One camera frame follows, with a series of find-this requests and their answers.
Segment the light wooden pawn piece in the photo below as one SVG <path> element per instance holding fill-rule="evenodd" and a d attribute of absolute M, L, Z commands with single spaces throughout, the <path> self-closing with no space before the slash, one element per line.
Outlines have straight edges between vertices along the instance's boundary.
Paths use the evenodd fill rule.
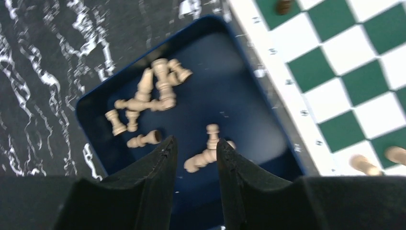
<path fill-rule="evenodd" d="M 382 171 L 363 155 L 354 155 L 350 159 L 350 166 L 368 176 L 380 176 Z"/>
<path fill-rule="evenodd" d="M 214 150 L 219 142 L 219 126 L 217 124 L 209 124 L 206 126 L 206 130 L 209 137 L 207 140 L 207 148 Z"/>

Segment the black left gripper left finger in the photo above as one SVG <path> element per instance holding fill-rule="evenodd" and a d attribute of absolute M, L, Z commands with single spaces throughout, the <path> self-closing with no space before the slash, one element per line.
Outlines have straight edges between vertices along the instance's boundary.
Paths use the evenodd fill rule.
<path fill-rule="evenodd" d="M 93 182 L 68 176 L 0 179 L 3 230 L 167 230 L 177 169 L 173 136 Z"/>

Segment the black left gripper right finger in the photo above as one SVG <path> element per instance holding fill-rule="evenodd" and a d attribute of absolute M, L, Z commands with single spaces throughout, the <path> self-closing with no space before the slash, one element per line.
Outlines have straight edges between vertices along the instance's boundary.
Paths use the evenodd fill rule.
<path fill-rule="evenodd" d="M 403 230 L 403 176 L 280 178 L 224 139 L 216 148 L 228 230 Z"/>

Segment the light wooden king piece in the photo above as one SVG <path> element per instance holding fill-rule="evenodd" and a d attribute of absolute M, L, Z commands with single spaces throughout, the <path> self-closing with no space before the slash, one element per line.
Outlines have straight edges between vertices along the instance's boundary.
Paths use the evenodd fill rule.
<path fill-rule="evenodd" d="M 159 91 L 159 100 L 164 110 L 171 109 L 176 105 L 176 94 L 168 80 L 169 69 L 167 63 L 168 60 L 165 58 L 154 60 L 151 63 L 151 67 L 158 80 L 156 88 Z"/>

